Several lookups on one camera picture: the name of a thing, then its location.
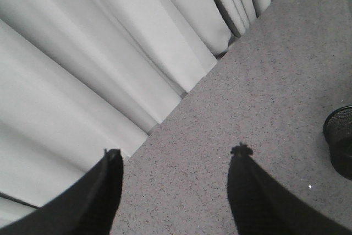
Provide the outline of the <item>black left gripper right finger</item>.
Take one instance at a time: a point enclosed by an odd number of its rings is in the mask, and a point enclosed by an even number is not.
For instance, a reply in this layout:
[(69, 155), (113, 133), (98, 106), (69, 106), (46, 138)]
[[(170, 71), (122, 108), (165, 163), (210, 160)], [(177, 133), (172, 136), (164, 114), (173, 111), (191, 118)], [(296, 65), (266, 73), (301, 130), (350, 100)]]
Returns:
[(231, 154), (227, 198), (239, 234), (351, 234), (280, 185), (246, 144)]

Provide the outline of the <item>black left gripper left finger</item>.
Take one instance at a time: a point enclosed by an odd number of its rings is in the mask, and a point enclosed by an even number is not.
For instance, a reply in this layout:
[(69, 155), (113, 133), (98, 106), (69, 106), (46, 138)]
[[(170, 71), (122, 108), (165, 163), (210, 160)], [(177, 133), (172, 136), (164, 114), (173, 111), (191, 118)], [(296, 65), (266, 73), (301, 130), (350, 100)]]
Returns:
[(123, 186), (118, 149), (103, 158), (65, 192), (3, 228), (1, 234), (109, 234)]

